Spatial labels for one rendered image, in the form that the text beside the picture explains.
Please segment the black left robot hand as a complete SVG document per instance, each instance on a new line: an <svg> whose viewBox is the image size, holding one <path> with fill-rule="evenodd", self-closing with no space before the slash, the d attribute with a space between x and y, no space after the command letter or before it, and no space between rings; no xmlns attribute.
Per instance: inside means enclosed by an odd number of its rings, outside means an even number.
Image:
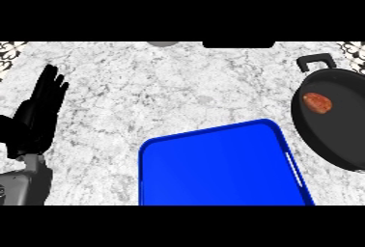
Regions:
<svg viewBox="0 0 365 247"><path fill-rule="evenodd" d="M0 115L0 143L6 144L10 159L30 153L43 154L50 148L66 89L58 67L47 65L15 116Z"/></svg>

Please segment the blue plastic tray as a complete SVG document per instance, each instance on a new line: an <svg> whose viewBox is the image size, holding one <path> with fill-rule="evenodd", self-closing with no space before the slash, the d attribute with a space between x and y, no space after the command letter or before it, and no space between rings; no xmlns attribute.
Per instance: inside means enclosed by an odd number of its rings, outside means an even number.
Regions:
<svg viewBox="0 0 365 247"><path fill-rule="evenodd" d="M139 200L143 206L310 206L278 124L262 119L146 140Z"/></svg>

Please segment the orange sweet potato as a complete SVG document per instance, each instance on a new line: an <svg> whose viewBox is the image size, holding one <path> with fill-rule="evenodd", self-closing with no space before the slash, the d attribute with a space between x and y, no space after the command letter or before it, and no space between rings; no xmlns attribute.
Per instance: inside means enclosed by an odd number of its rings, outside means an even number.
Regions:
<svg viewBox="0 0 365 247"><path fill-rule="evenodd" d="M318 93L306 93L303 101L307 109L316 114L325 114L332 109L332 101Z"/></svg>

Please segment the grey round object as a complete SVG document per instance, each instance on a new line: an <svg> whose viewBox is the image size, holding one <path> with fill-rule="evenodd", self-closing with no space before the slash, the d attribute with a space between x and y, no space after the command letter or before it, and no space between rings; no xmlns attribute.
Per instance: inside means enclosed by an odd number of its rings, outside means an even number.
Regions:
<svg viewBox="0 0 365 247"><path fill-rule="evenodd" d="M148 41L148 43L155 47L168 47L176 45L177 41Z"/></svg>

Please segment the black appliance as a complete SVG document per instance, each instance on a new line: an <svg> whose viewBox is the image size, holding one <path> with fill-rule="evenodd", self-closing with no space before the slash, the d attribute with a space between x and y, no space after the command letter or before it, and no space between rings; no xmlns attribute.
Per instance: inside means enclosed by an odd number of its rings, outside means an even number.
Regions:
<svg viewBox="0 0 365 247"><path fill-rule="evenodd" d="M275 41L202 41L205 48L270 48Z"/></svg>

